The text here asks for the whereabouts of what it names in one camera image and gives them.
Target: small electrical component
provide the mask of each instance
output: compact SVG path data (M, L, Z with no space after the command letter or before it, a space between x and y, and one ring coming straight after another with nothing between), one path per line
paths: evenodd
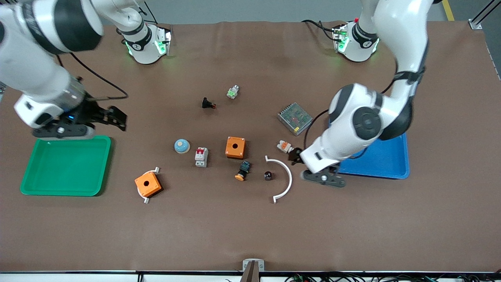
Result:
M243 160L245 152L245 138L241 137L228 137L226 142L226 152L224 153L227 158Z
M156 177L156 174L159 171L160 168L156 167L154 171L147 171L134 180L137 186L137 193L139 193L139 196L144 199L145 204L150 201L151 197L163 190Z
M278 114L278 118L295 136L307 129L313 120L297 103L287 106Z
M288 153L290 153L292 150L294 150L294 148L292 147L292 145L291 145L290 143L287 143L287 142L285 142L285 141L283 141L283 140L280 140L279 144L277 145L277 148L278 148L280 151L282 151L282 152L284 152L284 153L286 153L286 154L288 154Z
M272 179L272 176L273 175L271 172L269 172L269 171L265 172L265 180L266 181L270 181Z
M228 96L228 98L230 98L230 99L235 99L238 96L239 89L240 89L240 87L238 85L233 86L232 88L230 88L228 90L228 93L226 94L226 96Z
M240 164L240 170L238 171L238 173L235 175L235 178L237 180L240 180L240 181L244 181L245 180L245 177L247 176L247 174L249 173L249 170L251 170L251 163L247 162L247 161L243 161L241 164Z
M174 150L179 154L184 154L189 151L189 142L185 139L179 139L174 143Z
M195 151L195 165L199 168L206 168L208 155L209 150L207 148L198 147Z
M216 106L216 104L214 104L214 103L212 103L212 102L209 102L209 101L207 100L207 97L204 97L204 98L203 98L203 101L202 101L202 108L204 108L204 109L205 109L205 108L213 108L213 109L215 109L216 107L217 107L217 106Z

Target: white curved handle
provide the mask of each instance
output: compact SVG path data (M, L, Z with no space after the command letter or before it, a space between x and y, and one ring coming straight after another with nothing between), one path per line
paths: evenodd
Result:
M291 170L289 169L289 167L279 160L268 159L268 156L265 156L265 160L266 160L266 162L273 162L273 163L277 163L277 164L283 166L285 168L285 170L287 171L287 174L289 175L289 185L287 186L287 189L285 189L285 191L281 192L280 194L273 196L273 203L276 204L277 200L280 199L281 197L285 196L285 194L287 194L287 192L291 189L292 173L291 173Z

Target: green tray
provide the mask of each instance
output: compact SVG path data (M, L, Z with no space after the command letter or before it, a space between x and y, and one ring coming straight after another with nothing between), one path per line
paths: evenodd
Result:
M21 192L25 195L94 196L101 190L111 140L37 140L26 168Z

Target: orange square block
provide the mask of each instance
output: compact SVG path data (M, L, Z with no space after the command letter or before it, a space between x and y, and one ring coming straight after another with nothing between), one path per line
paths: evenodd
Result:
M245 138L228 137L225 155L228 158L243 160L245 153Z
M162 190L154 172L147 172L135 180L139 193L146 198L153 196Z

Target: blue tray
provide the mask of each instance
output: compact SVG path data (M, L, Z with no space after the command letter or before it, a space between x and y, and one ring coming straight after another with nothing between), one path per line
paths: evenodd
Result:
M386 141L377 139L359 159L342 161L339 173L406 179L410 174L406 134Z

